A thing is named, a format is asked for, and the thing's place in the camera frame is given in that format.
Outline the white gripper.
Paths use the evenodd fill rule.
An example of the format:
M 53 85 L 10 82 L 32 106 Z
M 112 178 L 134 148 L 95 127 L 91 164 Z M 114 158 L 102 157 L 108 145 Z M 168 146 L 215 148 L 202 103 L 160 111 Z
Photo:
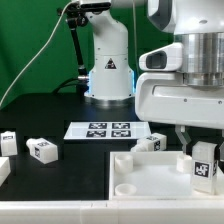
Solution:
M 178 73 L 145 72 L 136 84 L 135 112 L 142 121 L 176 125 L 185 155 L 191 143 L 186 126 L 222 129 L 219 160 L 224 162 L 224 87 L 191 87 Z

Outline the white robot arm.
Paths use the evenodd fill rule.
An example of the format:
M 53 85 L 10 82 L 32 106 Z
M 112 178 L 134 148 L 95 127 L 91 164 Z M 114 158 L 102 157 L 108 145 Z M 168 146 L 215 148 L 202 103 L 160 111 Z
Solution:
M 224 135 L 224 0 L 137 0 L 149 21 L 174 42 L 140 56 L 137 80 L 128 65 L 127 30 L 110 7 L 128 0 L 81 0 L 93 26 L 95 63 L 86 97 L 107 104 L 135 96 L 142 121 L 173 124 L 182 143 L 187 126 Z

